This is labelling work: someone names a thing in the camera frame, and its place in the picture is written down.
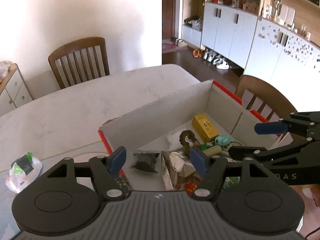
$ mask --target wooden floor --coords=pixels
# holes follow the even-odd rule
[[[235,92],[242,68],[230,68],[228,70],[217,69],[212,63],[202,58],[194,58],[193,49],[162,54],[162,64],[177,64],[188,71],[196,79],[202,81],[216,79],[231,92]]]

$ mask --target cable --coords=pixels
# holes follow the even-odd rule
[[[314,234],[315,232],[319,231],[320,227],[318,227],[317,229],[313,230],[312,232],[310,232],[309,234],[306,235],[305,239],[307,239],[309,236],[311,236],[312,234]]]

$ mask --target brown door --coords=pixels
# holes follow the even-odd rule
[[[162,0],[162,39],[174,36],[175,0]]]

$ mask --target clear plastic bag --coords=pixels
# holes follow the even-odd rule
[[[9,64],[5,64],[3,61],[0,61],[0,80],[3,80],[8,74]]]
[[[26,165],[21,165],[21,159],[26,156],[30,162],[27,163],[28,167]],[[42,163],[28,152],[23,157],[12,163],[12,167],[9,170],[9,176],[6,179],[5,184],[9,190],[15,193],[20,193],[38,177],[41,168]]]

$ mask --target black snack bag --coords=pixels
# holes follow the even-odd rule
[[[137,157],[137,161],[131,168],[148,173],[158,173],[155,170],[155,165],[160,153],[134,153]]]

